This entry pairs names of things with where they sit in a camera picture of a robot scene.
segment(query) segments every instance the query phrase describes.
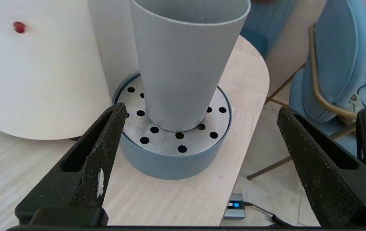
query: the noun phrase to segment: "gray cup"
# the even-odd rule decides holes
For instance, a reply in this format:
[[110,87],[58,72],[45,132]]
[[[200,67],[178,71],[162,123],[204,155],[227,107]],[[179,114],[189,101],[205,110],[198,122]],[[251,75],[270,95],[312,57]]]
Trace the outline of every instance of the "gray cup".
[[153,123],[172,132],[201,123],[249,10],[249,0],[130,0]]

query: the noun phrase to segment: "white scuff mark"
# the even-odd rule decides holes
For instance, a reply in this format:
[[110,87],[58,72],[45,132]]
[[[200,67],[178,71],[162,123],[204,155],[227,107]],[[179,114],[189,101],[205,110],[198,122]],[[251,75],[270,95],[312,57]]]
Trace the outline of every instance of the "white scuff mark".
[[104,177],[104,173],[103,173],[103,169],[100,168],[100,172],[99,172],[99,175],[98,175],[98,181],[99,181],[99,184],[98,184],[98,194],[97,194],[97,197],[99,196],[102,196],[103,195],[103,189],[104,189],[104,181],[105,181],[105,177]]

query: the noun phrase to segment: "perforated metal plate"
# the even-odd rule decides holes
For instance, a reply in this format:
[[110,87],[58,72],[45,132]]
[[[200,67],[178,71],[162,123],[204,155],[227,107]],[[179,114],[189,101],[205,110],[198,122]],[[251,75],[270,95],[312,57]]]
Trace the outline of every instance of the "perforated metal plate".
[[210,102],[208,111],[210,108],[211,111],[206,113],[202,123],[182,133],[169,132],[152,123],[147,115],[140,77],[126,85],[117,102],[124,102],[129,113],[123,134],[139,147],[161,155],[179,157],[206,151],[219,142],[229,127],[229,105],[219,88]]

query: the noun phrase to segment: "red dot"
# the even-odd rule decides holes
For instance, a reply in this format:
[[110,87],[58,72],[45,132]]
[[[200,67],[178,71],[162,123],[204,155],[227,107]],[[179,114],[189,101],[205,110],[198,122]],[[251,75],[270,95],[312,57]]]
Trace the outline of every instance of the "red dot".
[[14,30],[19,34],[23,34],[26,31],[26,25],[22,22],[14,22],[13,23]]

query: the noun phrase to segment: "black cable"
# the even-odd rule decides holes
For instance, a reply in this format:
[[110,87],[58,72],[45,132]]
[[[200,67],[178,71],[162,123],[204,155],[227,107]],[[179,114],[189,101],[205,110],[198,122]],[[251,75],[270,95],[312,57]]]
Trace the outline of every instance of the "black cable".
[[246,201],[244,201],[244,202],[243,202],[243,205],[244,205],[244,206],[254,206],[254,207],[258,208],[259,210],[261,210],[261,211],[263,211],[263,212],[265,212],[265,213],[267,213],[267,214],[271,215],[271,222],[273,222],[273,223],[274,223],[274,224],[276,224],[276,225],[280,225],[280,226],[289,226],[289,227],[292,227],[292,226],[293,226],[293,225],[290,225],[289,223],[287,223],[287,222],[285,222],[285,221],[281,220],[281,219],[280,219],[278,216],[276,216],[274,213],[269,212],[269,211],[267,211],[266,209],[264,209],[264,208],[262,208],[262,207],[260,207],[260,206],[257,206],[257,205],[255,205],[255,204],[253,204],[253,203],[250,203],[250,202],[246,202]]

